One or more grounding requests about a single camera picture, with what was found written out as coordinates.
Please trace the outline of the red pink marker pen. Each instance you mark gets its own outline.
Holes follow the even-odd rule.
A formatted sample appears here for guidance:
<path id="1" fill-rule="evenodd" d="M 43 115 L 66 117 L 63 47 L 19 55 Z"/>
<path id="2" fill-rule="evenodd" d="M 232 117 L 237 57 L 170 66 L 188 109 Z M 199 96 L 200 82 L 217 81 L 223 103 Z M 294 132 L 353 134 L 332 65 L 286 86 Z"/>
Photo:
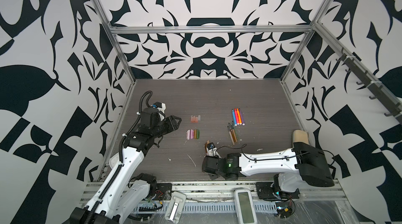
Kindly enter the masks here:
<path id="1" fill-rule="evenodd" d="M 235 118 L 236 118 L 236 124 L 237 124 L 237 125 L 241 125 L 241 118 L 240 118 L 240 116 L 239 116 L 238 109 L 234 109 L 233 111 L 234 111 Z"/>

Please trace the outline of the light pink marker pen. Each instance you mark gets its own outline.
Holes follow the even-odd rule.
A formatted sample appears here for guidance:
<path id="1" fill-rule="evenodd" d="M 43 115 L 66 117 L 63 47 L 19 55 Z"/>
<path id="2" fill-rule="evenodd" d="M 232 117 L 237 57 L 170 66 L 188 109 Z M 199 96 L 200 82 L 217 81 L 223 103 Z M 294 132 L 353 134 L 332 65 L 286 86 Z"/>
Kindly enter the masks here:
<path id="1" fill-rule="evenodd" d="M 231 130 L 230 126 L 228 126 L 228 133 L 229 133 L 229 136 L 230 136 L 231 143 L 234 146 L 235 142 L 234 142 L 234 138 L 233 138 L 233 134 L 232 134 L 232 130 Z"/>

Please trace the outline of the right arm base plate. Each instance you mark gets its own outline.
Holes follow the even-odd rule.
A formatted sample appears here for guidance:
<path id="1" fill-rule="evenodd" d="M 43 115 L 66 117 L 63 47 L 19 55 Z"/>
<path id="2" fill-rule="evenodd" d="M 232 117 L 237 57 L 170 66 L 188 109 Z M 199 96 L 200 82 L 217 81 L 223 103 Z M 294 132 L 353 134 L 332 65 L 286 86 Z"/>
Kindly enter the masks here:
<path id="1" fill-rule="evenodd" d="M 299 199 L 299 190 L 294 192 L 282 191 L 276 182 L 257 182 L 255 184 L 258 198 L 265 201 L 288 201 Z"/>

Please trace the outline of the blue marker pen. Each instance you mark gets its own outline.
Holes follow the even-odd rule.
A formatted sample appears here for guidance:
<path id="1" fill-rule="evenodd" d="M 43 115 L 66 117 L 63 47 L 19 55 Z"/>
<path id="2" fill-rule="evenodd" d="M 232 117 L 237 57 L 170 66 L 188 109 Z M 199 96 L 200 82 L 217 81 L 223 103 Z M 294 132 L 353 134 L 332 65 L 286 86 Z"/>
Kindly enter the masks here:
<path id="1" fill-rule="evenodd" d="M 235 112 L 234 109 L 232 109 L 232 117 L 233 117 L 233 124 L 234 124 L 235 126 L 237 126 L 237 125 L 238 125 L 237 113 Z"/>

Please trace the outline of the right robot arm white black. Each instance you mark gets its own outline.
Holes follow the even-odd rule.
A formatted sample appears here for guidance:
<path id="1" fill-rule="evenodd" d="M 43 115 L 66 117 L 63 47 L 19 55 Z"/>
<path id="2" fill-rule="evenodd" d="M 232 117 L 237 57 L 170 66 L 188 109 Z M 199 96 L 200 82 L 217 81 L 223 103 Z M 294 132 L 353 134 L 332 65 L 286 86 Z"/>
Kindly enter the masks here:
<path id="1" fill-rule="evenodd" d="M 224 158 L 212 143 L 206 146 L 206 150 L 202 172 L 213 180 L 221 177 L 235 181 L 256 174 L 273 173 L 270 200 L 288 199 L 305 185 L 335 185 L 324 151 L 303 142 L 295 142 L 292 148 L 284 151 L 265 154 L 246 154 L 243 148 L 236 148 L 234 153 Z"/>

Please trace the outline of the purple marker pen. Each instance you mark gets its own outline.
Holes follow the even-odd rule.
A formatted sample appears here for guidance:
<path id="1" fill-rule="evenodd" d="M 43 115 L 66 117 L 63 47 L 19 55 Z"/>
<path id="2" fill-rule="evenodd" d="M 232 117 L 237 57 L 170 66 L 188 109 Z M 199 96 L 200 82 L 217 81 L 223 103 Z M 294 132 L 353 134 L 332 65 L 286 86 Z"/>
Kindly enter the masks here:
<path id="1" fill-rule="evenodd" d="M 245 120 L 244 120 L 243 113 L 242 113 L 241 109 L 238 109 L 238 111 L 239 111 L 241 123 L 242 123 L 243 126 L 245 126 L 246 122 L 245 122 Z"/>

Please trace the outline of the orange marker pen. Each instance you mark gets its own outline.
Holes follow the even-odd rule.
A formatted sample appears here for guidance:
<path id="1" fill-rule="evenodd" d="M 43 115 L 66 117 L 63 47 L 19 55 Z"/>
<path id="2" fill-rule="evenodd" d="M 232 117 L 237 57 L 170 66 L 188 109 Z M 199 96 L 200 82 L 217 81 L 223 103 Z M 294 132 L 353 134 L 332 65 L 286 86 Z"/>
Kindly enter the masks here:
<path id="1" fill-rule="evenodd" d="M 242 117 L 241 117 L 240 110 L 236 109 L 236 112 L 237 112 L 237 117 L 238 117 L 238 125 L 243 125 L 243 120 L 242 120 Z"/>

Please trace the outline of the green marker pen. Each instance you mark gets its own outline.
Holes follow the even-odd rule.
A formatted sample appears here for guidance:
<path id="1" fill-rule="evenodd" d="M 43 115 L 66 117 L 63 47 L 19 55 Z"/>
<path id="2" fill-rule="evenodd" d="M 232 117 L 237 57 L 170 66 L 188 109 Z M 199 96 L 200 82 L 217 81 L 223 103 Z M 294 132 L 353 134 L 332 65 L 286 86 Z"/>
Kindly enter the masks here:
<path id="1" fill-rule="evenodd" d="M 236 137 L 236 142 L 239 142 L 239 141 L 240 141 L 240 138 L 239 138 L 239 135 L 238 135 L 238 131 L 237 131 L 236 126 L 237 126 L 236 124 L 233 124 L 233 125 L 232 125 L 232 129 L 233 129 L 234 135 L 235 135 L 235 137 Z"/>

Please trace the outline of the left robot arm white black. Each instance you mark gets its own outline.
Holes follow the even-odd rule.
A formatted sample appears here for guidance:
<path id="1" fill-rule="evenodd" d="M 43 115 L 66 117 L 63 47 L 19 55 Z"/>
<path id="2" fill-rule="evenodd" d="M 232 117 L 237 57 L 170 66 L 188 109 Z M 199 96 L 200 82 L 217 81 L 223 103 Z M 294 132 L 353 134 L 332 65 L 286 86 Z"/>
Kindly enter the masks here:
<path id="1" fill-rule="evenodd" d="M 126 189 L 131 176 L 153 146 L 156 139 L 178 130 L 182 119 L 165 116 L 164 110 L 155 106 L 140 112 L 132 128 L 119 146 L 118 160 L 112 171 L 84 208 L 75 208 L 67 224 L 122 224 L 145 198 L 156 190 L 156 178 L 142 173 L 130 189 Z"/>

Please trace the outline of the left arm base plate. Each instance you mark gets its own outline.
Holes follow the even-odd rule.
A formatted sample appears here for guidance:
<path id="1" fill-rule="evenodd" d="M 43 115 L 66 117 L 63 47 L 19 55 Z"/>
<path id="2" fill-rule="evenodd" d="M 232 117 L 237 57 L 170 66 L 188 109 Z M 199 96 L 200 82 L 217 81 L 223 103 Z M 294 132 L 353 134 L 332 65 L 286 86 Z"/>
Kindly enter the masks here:
<path id="1" fill-rule="evenodd" d="M 151 185 L 149 198 L 153 201 L 169 201 L 172 194 L 172 183 L 157 183 Z"/>

